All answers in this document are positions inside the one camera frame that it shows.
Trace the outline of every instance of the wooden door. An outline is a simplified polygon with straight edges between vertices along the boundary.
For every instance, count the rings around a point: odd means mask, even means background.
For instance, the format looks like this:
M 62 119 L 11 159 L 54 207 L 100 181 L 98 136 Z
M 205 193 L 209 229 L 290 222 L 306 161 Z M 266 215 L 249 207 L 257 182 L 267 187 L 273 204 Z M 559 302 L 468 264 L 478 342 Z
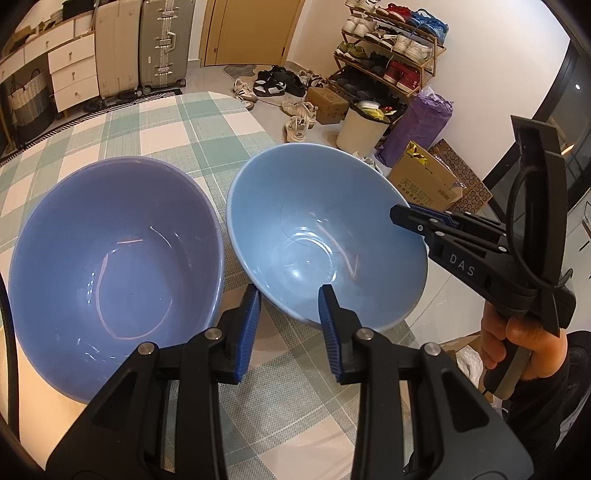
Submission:
M 299 13 L 300 0 L 215 0 L 204 65 L 281 63 Z

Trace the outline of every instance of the white drawer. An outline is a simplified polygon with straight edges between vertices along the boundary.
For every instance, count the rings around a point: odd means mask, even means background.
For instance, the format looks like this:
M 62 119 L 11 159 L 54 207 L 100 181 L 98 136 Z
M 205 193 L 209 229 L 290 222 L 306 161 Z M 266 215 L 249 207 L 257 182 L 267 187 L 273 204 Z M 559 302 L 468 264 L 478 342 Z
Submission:
M 94 11 L 88 12 L 86 15 L 82 17 L 78 17 L 75 20 L 74 25 L 74 36 L 77 37 L 78 35 L 82 35 L 90 30 L 90 25 L 92 24 L 92 15 Z
M 17 50 L 0 64 L 0 82 L 10 77 L 25 64 L 25 55 L 22 50 Z
M 53 72 L 51 74 L 53 91 L 58 92 L 59 90 L 74 85 L 88 77 L 96 77 L 96 62 L 94 56 L 77 61 L 72 65 Z
M 52 28 L 43 35 L 25 43 L 25 61 L 28 63 L 39 55 L 74 38 L 74 21 Z
M 59 92 L 56 92 L 57 111 L 61 112 L 77 103 L 84 102 L 99 94 L 99 84 L 96 75 L 76 82 Z
M 48 53 L 49 73 L 72 65 L 80 60 L 95 55 L 95 35 L 87 35 L 78 40 L 66 43 L 63 47 L 57 48 Z

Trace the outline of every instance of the light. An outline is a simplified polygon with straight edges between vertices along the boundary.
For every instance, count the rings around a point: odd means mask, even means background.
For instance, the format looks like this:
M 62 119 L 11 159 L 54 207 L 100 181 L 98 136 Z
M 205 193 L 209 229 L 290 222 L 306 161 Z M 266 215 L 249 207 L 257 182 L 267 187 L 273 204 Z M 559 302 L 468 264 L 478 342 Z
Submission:
M 561 155 L 566 155 L 566 154 L 567 154 L 568 152 L 570 152 L 570 151 L 571 151 L 573 148 L 574 148 L 574 143 L 573 143 L 572 145 L 569 145 L 568 147 L 566 147 L 566 148 L 565 148 L 565 149 L 562 151 Z

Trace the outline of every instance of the bowl rim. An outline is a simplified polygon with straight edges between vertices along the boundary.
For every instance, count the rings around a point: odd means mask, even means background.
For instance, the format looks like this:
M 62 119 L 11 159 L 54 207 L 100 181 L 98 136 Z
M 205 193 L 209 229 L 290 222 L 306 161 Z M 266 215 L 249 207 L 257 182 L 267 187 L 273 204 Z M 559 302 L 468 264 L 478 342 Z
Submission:
M 73 181 L 76 181 L 76 177 L 80 176 L 81 174 L 87 174 L 88 171 L 94 170 L 96 168 L 104 168 L 105 164 L 115 164 L 115 163 L 124 163 L 124 162 L 125 163 L 148 163 L 148 164 L 153 164 L 157 167 L 164 167 L 164 168 L 169 169 L 173 174 L 175 174 L 177 177 L 179 177 L 179 179 L 181 181 L 184 181 L 186 185 L 193 188 L 197 192 L 197 194 L 204 200 L 205 204 L 207 205 L 207 209 L 208 209 L 210 215 L 212 216 L 212 219 L 214 220 L 213 224 L 214 224 L 215 231 L 216 231 L 216 235 L 215 235 L 216 236 L 216 246 L 219 251 L 219 260 L 217 262 L 217 275 L 216 275 L 217 279 L 216 279 L 216 287 L 215 287 L 215 292 L 214 292 L 215 297 L 213 299 L 210 309 L 207 312 L 207 315 L 204 316 L 206 318 L 206 321 L 205 321 L 206 326 L 202 331 L 205 331 L 213 325 L 213 322 L 215 321 L 215 317 L 217 315 L 217 311 L 219 310 L 219 306 L 222 301 L 223 281 L 225 278 L 225 270 L 224 270 L 225 251 L 224 251 L 224 244 L 223 244 L 223 238 L 222 238 L 222 227 L 220 225 L 218 215 L 217 215 L 211 201 L 207 197 L 207 194 L 199 186 L 199 184 L 196 181 L 194 181 L 187 173 L 183 172 L 175 165 L 172 165 L 172 164 L 165 162 L 163 160 L 159 160 L 157 158 L 143 157 L 143 156 L 132 156 L 132 155 L 128 155 L 128 156 L 124 156 L 124 157 L 105 158 L 103 160 L 98 160 L 98 161 L 95 161 L 89 165 L 85 165 L 82 168 L 79 168 L 78 170 L 70 173 L 68 176 L 66 176 L 62 180 L 58 181 L 53 187 L 51 187 L 45 193 L 43 198 L 41 198 L 41 200 L 33 207 L 31 213 L 24 220 L 23 227 L 21 228 L 21 230 L 16 238 L 16 244 L 14 246 L 14 252 L 12 253 L 10 268 L 8 271 L 8 296 L 10 298 L 10 291 L 14 288 L 14 284 L 13 284 L 13 280 L 12 280 L 14 278 L 14 275 L 13 275 L 14 270 L 13 269 L 15 268 L 15 265 L 18 263 L 18 261 L 19 261 L 18 259 L 20 258 L 20 256 L 23 255 L 23 253 L 21 252 L 21 250 L 18 247 L 19 243 L 20 243 L 19 240 L 23 236 L 23 234 L 25 234 L 25 232 L 28 228 L 32 228 L 31 225 L 34 223 L 34 221 L 31 222 L 30 220 L 34 219 L 35 215 L 39 215 L 40 207 L 43 205 L 44 200 L 46 198 L 48 198 L 49 195 L 55 194 L 55 190 L 58 188 L 58 186 L 63 187 L 63 185 L 65 183 L 71 183 Z M 198 335 L 199 333 L 200 332 L 196 332 L 193 334 L 193 336 Z M 15 335 L 18 338 L 18 328 L 17 328 L 16 322 L 15 322 Z M 35 369 L 35 372 L 46 383 L 48 383 L 53 389 L 57 390 L 60 394 L 64 395 L 67 398 L 70 398 L 74 401 L 84 403 L 84 404 L 87 404 L 89 402 L 89 400 L 87 400 L 85 398 L 80 398 L 80 397 L 76 397 L 74 395 L 71 395 L 71 394 L 65 392 L 62 388 L 56 386 L 55 383 L 50 381 L 46 377 L 45 373 L 44 372 L 42 373 L 39 370 L 39 368 L 36 366 L 36 364 L 33 363 L 33 361 L 31 360 L 31 357 L 27 354 L 27 347 L 25 347 L 25 345 L 23 345 L 21 342 L 19 342 L 19 344 L 22 348 L 23 353 L 27 357 L 27 361 Z
M 255 286 L 257 287 L 257 289 L 259 291 L 261 291 L 264 296 L 266 298 L 268 298 L 271 303 L 273 303 L 273 305 L 275 305 L 276 307 L 278 307 L 282 312 L 288 314 L 290 317 L 292 317 L 293 319 L 301 322 L 301 323 L 305 323 L 306 325 L 310 325 L 312 327 L 315 328 L 321 328 L 320 323 L 319 322 L 315 322 L 314 320 L 311 320 L 309 318 L 303 317 L 302 315 L 300 315 L 299 313 L 297 313 L 294 309 L 292 309 L 291 307 L 288 307 L 284 302 L 280 301 L 275 295 L 273 295 L 273 293 L 270 291 L 269 288 L 267 288 L 266 285 L 262 284 L 261 282 L 258 281 L 257 277 L 255 275 L 253 275 L 251 269 L 247 266 L 246 261 L 244 259 L 244 254 L 242 253 L 242 250 L 240 249 L 240 244 L 239 242 L 236 240 L 236 233 L 234 231 L 234 225 L 232 222 L 232 215 L 230 214 L 230 210 L 232 208 L 232 202 L 233 202 L 233 197 L 234 197 L 234 192 L 236 190 L 236 185 L 241 177 L 241 175 L 244 174 L 244 172 L 246 171 L 247 168 L 249 168 L 249 166 L 257 161 L 260 161 L 260 156 L 263 153 L 267 153 L 271 150 L 281 150 L 283 148 L 302 148 L 304 146 L 309 146 L 309 145 L 314 145 L 314 147 L 323 149 L 323 150 L 336 150 L 337 152 L 340 152 L 342 154 L 345 155 L 344 158 L 349 157 L 350 160 L 346 160 L 346 161 L 351 161 L 354 160 L 355 162 L 358 162 L 362 165 L 364 165 L 366 168 L 369 169 L 369 171 L 372 172 L 373 175 L 376 175 L 377 177 L 379 177 L 381 180 L 381 182 L 384 183 L 384 185 L 387 185 L 390 189 L 392 189 L 393 191 L 395 191 L 396 193 L 398 193 L 398 195 L 400 196 L 401 200 L 402 200 L 402 205 L 408 207 L 408 202 L 405 200 L 405 198 L 402 196 L 402 194 L 398 191 L 398 189 L 392 185 L 388 179 L 386 177 L 384 177 L 380 172 L 376 171 L 373 167 L 371 167 L 370 165 L 368 165 L 367 163 L 365 163 L 363 160 L 354 157 L 353 155 L 343 151 L 343 150 L 339 150 L 338 148 L 334 148 L 334 147 L 330 147 L 328 145 L 320 145 L 320 144 L 312 144 L 309 142 L 298 142 L 298 143 L 284 143 L 284 144 L 279 144 L 279 145 L 275 145 L 271 148 L 267 148 L 266 150 L 263 150 L 262 152 L 259 152 L 258 154 L 254 155 L 250 160 L 248 160 L 238 171 L 238 173 L 236 173 L 236 176 L 234 177 L 234 179 L 232 180 L 232 184 L 230 185 L 230 189 L 228 191 L 228 199 L 226 200 L 226 226 L 228 228 L 228 235 L 230 237 L 230 242 L 232 243 L 232 247 L 234 249 L 234 252 L 236 254 L 236 257 L 238 258 L 240 264 L 242 265 L 242 268 L 245 270 L 246 274 L 248 275 L 248 278 L 255 284 Z M 427 260 L 427 244 L 424 241 L 423 238 L 423 245 L 425 247 L 425 285 L 423 285 L 423 292 L 425 289 L 425 286 L 427 284 L 427 271 L 428 271 L 428 260 Z M 421 297 L 423 296 L 423 292 L 421 292 L 421 295 L 418 296 L 416 302 L 413 304 L 412 308 L 409 310 L 407 316 L 415 309 L 415 307 L 418 305 L 418 302 L 421 300 Z M 394 322 L 388 323 L 387 325 L 382 325 L 380 327 L 375 327 L 374 330 L 376 330 L 377 332 L 385 332 L 386 330 L 392 328 L 393 326 L 397 325 L 400 323 L 400 321 L 404 320 L 405 318 L 396 320 Z

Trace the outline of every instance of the purple plastic bag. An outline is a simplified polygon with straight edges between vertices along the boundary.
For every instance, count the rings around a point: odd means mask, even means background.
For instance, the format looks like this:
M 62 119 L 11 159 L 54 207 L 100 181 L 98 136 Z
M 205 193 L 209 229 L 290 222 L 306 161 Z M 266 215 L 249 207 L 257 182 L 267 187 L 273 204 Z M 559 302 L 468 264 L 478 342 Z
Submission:
M 425 150 L 431 147 L 453 113 L 453 102 L 436 94 L 430 86 L 419 92 L 375 157 L 388 167 L 396 165 L 413 140 Z

